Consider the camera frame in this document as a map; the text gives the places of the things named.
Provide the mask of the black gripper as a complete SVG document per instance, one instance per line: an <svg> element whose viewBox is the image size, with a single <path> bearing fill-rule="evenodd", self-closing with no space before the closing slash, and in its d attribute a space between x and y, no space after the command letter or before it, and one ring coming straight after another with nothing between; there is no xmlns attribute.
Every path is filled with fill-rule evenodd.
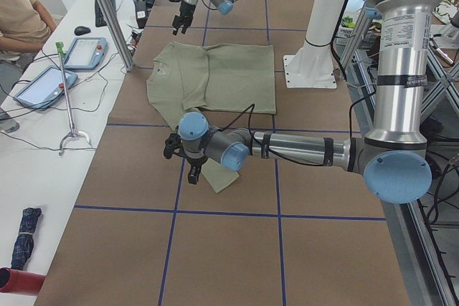
<svg viewBox="0 0 459 306"><path fill-rule="evenodd" d="M199 181L202 166L207 162L207 157L206 156L202 156L200 158L188 157L187 161L190 165L190 172L187 175L188 182L190 184L195 184L195 180Z"/></svg>
<svg viewBox="0 0 459 306"><path fill-rule="evenodd" d="M178 34L178 31L181 25L182 25L181 33L186 34L187 29L190 27L193 21L195 9L196 9L195 4L189 4L185 1L181 2L180 8L179 8L179 11L180 11L179 16L176 15L172 22L172 27L174 28L173 35Z"/></svg>

